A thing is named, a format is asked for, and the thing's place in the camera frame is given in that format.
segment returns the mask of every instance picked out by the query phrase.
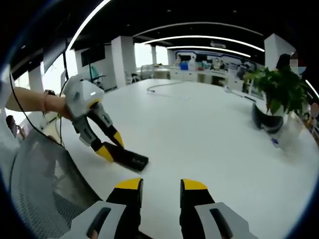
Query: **potted plant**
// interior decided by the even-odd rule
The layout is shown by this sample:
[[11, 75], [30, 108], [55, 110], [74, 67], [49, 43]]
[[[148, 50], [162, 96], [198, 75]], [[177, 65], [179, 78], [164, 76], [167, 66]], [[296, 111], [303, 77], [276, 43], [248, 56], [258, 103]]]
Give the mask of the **potted plant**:
[[304, 87], [307, 87], [301, 78], [290, 70], [287, 66], [281, 71], [270, 71], [268, 68], [264, 72], [257, 70], [244, 77], [247, 82], [254, 80], [254, 86], [259, 92], [266, 94], [267, 113], [272, 115], [283, 109], [284, 114], [294, 111], [301, 115], [303, 104], [307, 100]]

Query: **led light strip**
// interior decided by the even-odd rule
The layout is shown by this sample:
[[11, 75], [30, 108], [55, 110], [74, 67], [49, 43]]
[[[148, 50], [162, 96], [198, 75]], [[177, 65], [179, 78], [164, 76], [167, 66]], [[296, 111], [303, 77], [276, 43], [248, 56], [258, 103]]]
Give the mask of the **led light strip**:
[[224, 41], [231, 41], [231, 42], [236, 42], [236, 43], [239, 43], [239, 44], [242, 44], [242, 45], [245, 45], [245, 46], [249, 46], [249, 47], [255, 48], [255, 49], [260, 50], [262, 52], [265, 52], [264, 49], [259, 48], [259, 47], [254, 46], [254, 45], [251, 45], [251, 44], [248, 44], [246, 42], [237, 41], [237, 40], [230, 39], [230, 38], [225, 38], [225, 37], [218, 37], [218, 36], [200, 36], [200, 35], [171, 36], [171, 37], [164, 37], [164, 38], [160, 38], [160, 39], [146, 41], [146, 42], [143, 42], [142, 44], [149, 44], [149, 43], [157, 42], [157, 41], [165, 41], [165, 40], [181, 39], [181, 38], [209, 38], [209, 39], [218, 39], [218, 40], [224, 40]]
[[308, 80], [306, 80], [306, 83], [309, 85], [309, 87], [314, 91], [315, 95], [319, 98], [318, 92], [314, 89], [314, 87], [310, 84]]
[[238, 51], [232, 51], [232, 50], [228, 50], [228, 49], [223, 49], [223, 48], [218, 48], [218, 47], [208, 47], [208, 46], [170, 46], [170, 47], [167, 47], [167, 49], [178, 49], [178, 48], [198, 48], [198, 49], [227, 51], [227, 52], [235, 53], [235, 54], [238, 54], [238, 55], [250, 57], [250, 55], [247, 55], [245, 53], [241, 53], [241, 52], [238, 52]]
[[72, 37], [72, 40], [70, 42], [70, 44], [68, 45], [68, 48], [66, 49], [66, 51], [71, 50], [71, 47], [73, 46], [75, 40], [78, 38], [78, 36], [80, 35], [81, 31], [85, 28], [85, 26], [92, 20], [92, 18], [106, 5], [110, 2], [111, 0], [104, 0], [102, 1], [88, 16], [87, 18], [84, 20], [84, 22], [82, 22], [82, 24], [80, 25], [79, 29], [76, 31], [75, 35]]

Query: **white pillar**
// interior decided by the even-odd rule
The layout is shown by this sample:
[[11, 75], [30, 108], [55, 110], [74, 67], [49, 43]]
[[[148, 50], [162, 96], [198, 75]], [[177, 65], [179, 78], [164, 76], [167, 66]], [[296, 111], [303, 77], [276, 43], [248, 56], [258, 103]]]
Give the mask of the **white pillar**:
[[282, 54], [292, 55], [295, 48], [276, 34], [265, 39], [265, 67], [273, 70]]
[[136, 72], [135, 50], [131, 36], [118, 36], [111, 41], [115, 79], [118, 88], [126, 86], [126, 76]]
[[175, 52], [172, 50], [167, 50], [167, 56], [168, 56], [168, 64], [170, 66], [174, 65], [176, 59], [175, 59]]
[[153, 64], [157, 64], [157, 58], [156, 58], [156, 47], [152, 46], [152, 62]]
[[42, 76], [40, 66], [29, 71], [29, 83], [32, 91], [43, 93]]

